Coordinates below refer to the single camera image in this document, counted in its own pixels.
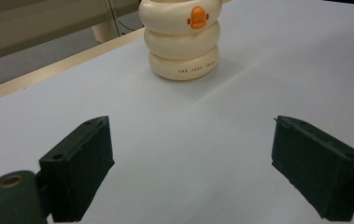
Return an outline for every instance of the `white table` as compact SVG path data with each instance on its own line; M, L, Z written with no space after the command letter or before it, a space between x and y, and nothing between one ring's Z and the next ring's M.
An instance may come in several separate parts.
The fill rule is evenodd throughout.
M354 5L232 1L219 21L206 77L154 75L138 39L0 98L0 175L109 115L116 165L81 223L328 223L272 167L273 118L354 147Z

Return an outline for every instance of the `gray floor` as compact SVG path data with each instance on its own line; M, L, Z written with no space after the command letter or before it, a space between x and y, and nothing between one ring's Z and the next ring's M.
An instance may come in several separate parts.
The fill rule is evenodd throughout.
M120 18L120 33L141 28L137 13ZM0 58L0 84L99 45L92 28Z

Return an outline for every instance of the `tabletop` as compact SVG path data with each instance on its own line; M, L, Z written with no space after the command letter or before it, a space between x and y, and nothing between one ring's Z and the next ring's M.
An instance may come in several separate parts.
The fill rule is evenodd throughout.
M273 118L354 147L354 5L232 1L219 23L205 77L158 77L135 38L1 97L0 175L109 116L116 164L81 223L328 223L271 165Z

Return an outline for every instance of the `cream-colored container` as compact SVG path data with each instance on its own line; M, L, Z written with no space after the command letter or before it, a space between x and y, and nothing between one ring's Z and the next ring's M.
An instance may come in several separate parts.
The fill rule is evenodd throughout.
M189 80L208 74L219 61L221 0L142 0L150 66L161 77Z

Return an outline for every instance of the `table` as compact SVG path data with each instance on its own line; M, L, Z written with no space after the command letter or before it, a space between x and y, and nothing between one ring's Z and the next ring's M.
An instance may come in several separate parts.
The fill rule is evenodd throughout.
M156 76L132 38L10 88L0 175L37 172L81 122L109 115L116 165L81 223L328 223L272 167L273 118L354 147L354 5L232 1L219 22L220 62L200 79Z

